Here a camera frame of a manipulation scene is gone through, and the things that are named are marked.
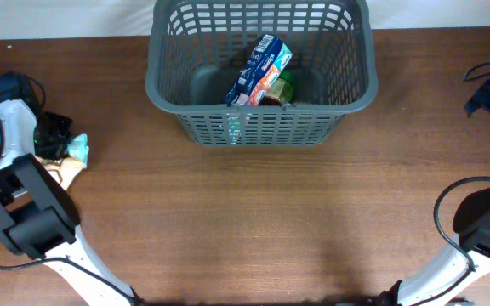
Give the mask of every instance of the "wire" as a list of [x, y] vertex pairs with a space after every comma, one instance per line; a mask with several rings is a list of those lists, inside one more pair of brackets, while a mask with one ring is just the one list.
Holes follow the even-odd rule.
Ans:
[[454, 190], [455, 188], [468, 184], [468, 183], [474, 183], [474, 182], [488, 182], [490, 183], [490, 177], [471, 177], [471, 178], [463, 178], [458, 181], [456, 181], [453, 184], [450, 184], [444, 191], [441, 192], [441, 194], [438, 196], [436, 200], [436, 204], [434, 204], [434, 224], [436, 226], [436, 229], [438, 230], [438, 233], [442, 236], [443, 240], [445, 240], [451, 247], [455, 248], [457, 251], [459, 251], [463, 256], [468, 260], [468, 269], [464, 272], [464, 274], [457, 280], [455, 281], [448, 289], [444, 290], [443, 292], [435, 295], [434, 297], [430, 297], [428, 299], [425, 299], [419, 303], [415, 303], [412, 306], [419, 306], [423, 305], [425, 303], [429, 303], [432, 301], [437, 300], [438, 298], [443, 297], [444, 295], [450, 293], [453, 289], [455, 289], [460, 283], [462, 283], [472, 272], [476, 272], [476, 265], [474, 264], [474, 259], [462, 248], [460, 247], [455, 241], [453, 241], [449, 236], [446, 234], [446, 232], [442, 228], [442, 224], [440, 223], [440, 206], [442, 205], [443, 199], [447, 196], [449, 192]]
[[44, 87], [43, 85], [41, 85], [41, 83], [38, 80], [34, 79], [33, 77], [31, 76], [26, 76], [26, 77], [32, 80], [34, 83], [36, 83], [38, 87], [41, 89], [41, 94], [43, 94], [43, 100], [41, 101], [40, 109], [42, 110], [44, 108], [44, 105], [47, 104], [47, 94], [44, 91]]
[[479, 80], [483, 77], [488, 77], [490, 76], [490, 71], [487, 71], [487, 72], [484, 72], [484, 73], [481, 73], [481, 74], [478, 74], [478, 75], [475, 75], [475, 76], [470, 76], [470, 74], [474, 71], [476, 71], [477, 69], [480, 69], [482, 67], [485, 67], [485, 66], [490, 66], [490, 62], [486, 62], [486, 63], [482, 63], [482, 64], [479, 64], [479, 65], [476, 65], [474, 67], [472, 67], [470, 70], [468, 70], [468, 72], [466, 72], [463, 76], [463, 82], [470, 82], [470, 81], [475, 81], [475, 80]]
[[[4, 133], [3, 133], [3, 122], [0, 119], [0, 160], [3, 156], [3, 148], [4, 148], [4, 143], [5, 143], [5, 138], [4, 138]], [[85, 269], [84, 267], [80, 266], [79, 264], [76, 264], [72, 262], [69, 258], [45, 258], [45, 259], [40, 259], [37, 261], [32, 261], [30, 263], [23, 263], [19, 265], [14, 265], [14, 266], [2, 266], [0, 265], [0, 270], [2, 271], [16, 271], [19, 269], [26, 269], [30, 267], [35, 267], [40, 264], [47, 264], [47, 263], [52, 263], [52, 262], [61, 262], [64, 264], [69, 264], [71, 267], [80, 270], [86, 275], [89, 275], [91, 277], [94, 277], [96, 280], [101, 281], [105, 285], [109, 286], [112, 290], [120, 294], [123, 298], [126, 298], [126, 300], [129, 301], [130, 304], [134, 304], [134, 298], [130, 297], [126, 292], [123, 292], [120, 290], [117, 286], [109, 282], [108, 280], [104, 279], [103, 277]]]

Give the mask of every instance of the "wood grain surface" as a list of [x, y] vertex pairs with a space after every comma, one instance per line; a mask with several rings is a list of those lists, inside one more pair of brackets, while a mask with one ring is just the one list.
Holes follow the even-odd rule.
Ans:
[[[143, 298], [263, 303], [378, 295], [444, 246], [453, 181], [490, 175], [490, 117], [463, 105], [490, 28], [375, 31], [380, 86], [316, 148], [208, 149], [145, 94], [148, 37], [0, 41], [0, 74], [39, 80], [86, 133], [70, 188], [83, 230]], [[448, 230], [471, 184], [445, 201]], [[27, 260], [0, 243], [0, 264]], [[461, 297], [490, 305], [490, 275]], [[52, 270], [0, 271], [0, 305], [84, 305]]]

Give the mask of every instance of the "white wall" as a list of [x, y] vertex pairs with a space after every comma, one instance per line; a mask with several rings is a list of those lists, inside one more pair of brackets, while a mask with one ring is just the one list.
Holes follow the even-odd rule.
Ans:
[[[149, 35], [156, 0], [0, 0], [0, 39]], [[490, 0], [367, 0], [373, 28], [490, 26]]]

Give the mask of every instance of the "gray basket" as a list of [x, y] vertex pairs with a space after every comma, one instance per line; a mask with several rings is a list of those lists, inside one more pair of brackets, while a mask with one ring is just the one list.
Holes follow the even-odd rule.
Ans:
[[[293, 52], [293, 106], [220, 102], [265, 34]], [[146, 92], [207, 146], [313, 146], [378, 90], [364, 0], [156, 2]]]

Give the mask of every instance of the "barcode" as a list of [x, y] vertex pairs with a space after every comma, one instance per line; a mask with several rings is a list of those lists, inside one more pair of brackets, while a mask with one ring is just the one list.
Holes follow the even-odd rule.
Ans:
[[272, 40], [273, 40], [272, 35], [264, 35], [264, 38], [262, 38], [259, 45], [256, 47], [254, 51], [264, 52]]

